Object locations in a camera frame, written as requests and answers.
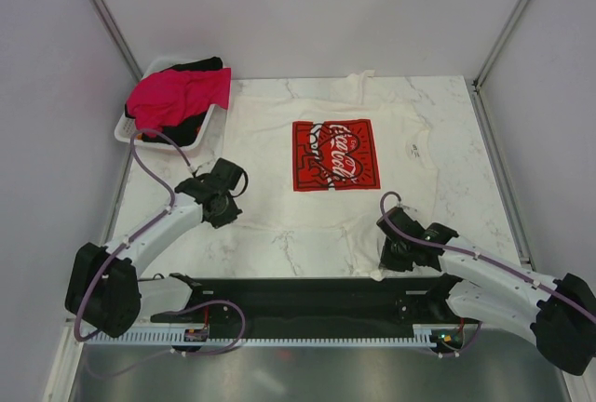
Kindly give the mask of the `white t-shirt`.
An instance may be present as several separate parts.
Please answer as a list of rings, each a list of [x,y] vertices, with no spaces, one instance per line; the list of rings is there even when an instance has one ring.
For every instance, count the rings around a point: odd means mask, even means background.
[[[337,80],[329,100],[236,95],[223,157],[249,177],[243,225],[340,231],[356,272],[379,280],[382,195],[398,193],[413,218],[429,222],[438,170],[430,126],[407,101],[366,97],[367,82],[365,74]]]

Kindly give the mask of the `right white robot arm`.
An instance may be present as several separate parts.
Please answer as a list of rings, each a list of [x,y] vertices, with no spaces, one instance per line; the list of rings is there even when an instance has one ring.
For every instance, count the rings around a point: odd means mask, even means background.
[[[581,376],[595,357],[595,295],[582,278],[543,275],[499,260],[456,230],[423,227],[401,207],[377,222],[390,246],[392,271],[432,268],[446,283],[427,297],[428,314],[487,323],[527,340],[558,369]]]

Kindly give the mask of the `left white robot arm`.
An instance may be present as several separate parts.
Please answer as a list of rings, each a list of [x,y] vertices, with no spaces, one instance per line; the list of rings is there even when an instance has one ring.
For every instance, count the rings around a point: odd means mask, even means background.
[[[218,229],[237,219],[234,191],[245,192],[249,179],[240,166],[220,158],[208,173],[186,179],[169,192],[169,201],[132,233],[97,246],[86,243],[75,254],[65,296],[74,315],[74,336],[86,342],[99,333],[117,338],[138,320],[175,314],[197,320],[203,297],[192,280],[172,274],[142,279],[148,266],[171,244],[202,223]]]

